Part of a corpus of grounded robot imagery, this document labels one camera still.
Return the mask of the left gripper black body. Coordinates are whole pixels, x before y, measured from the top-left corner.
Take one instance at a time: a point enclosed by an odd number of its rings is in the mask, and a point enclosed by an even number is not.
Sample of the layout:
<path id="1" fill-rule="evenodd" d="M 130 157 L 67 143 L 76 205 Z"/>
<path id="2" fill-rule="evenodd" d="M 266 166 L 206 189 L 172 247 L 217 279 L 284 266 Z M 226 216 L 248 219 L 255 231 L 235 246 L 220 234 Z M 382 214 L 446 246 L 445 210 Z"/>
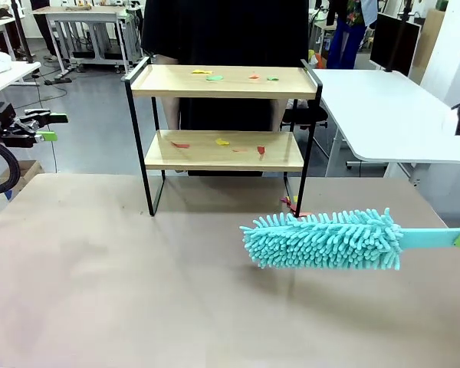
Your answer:
<path id="1" fill-rule="evenodd" d="M 31 116 L 17 116 L 10 103 L 0 102 L 0 143 L 12 148 L 32 148 L 35 129 Z"/>

